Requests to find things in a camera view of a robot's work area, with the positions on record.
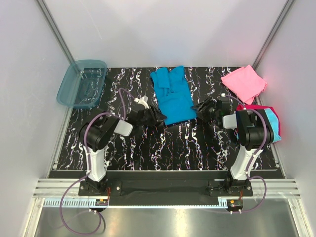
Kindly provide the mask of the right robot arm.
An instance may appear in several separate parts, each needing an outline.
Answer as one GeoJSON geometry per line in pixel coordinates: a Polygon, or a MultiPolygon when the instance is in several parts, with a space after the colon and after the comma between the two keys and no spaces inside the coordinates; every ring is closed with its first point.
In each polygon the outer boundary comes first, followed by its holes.
{"type": "Polygon", "coordinates": [[[273,111],[263,106],[248,107],[226,94],[216,100],[207,98],[191,109],[204,122],[214,121],[220,127],[237,131],[240,149],[219,189],[231,196],[247,189],[254,162],[263,149],[275,141],[275,135],[278,135],[269,120],[269,114],[274,115],[273,111]]]}

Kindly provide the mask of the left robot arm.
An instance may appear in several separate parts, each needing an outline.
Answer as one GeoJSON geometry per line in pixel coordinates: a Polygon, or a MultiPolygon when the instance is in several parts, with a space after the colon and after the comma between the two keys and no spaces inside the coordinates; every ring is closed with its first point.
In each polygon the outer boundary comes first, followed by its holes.
{"type": "Polygon", "coordinates": [[[106,169],[104,167],[104,148],[114,134],[128,137],[139,127],[158,126],[167,118],[159,109],[150,105],[133,106],[126,119],[97,109],[86,119],[78,132],[87,161],[87,177],[85,190],[95,195],[102,195],[107,188],[106,169]]]}

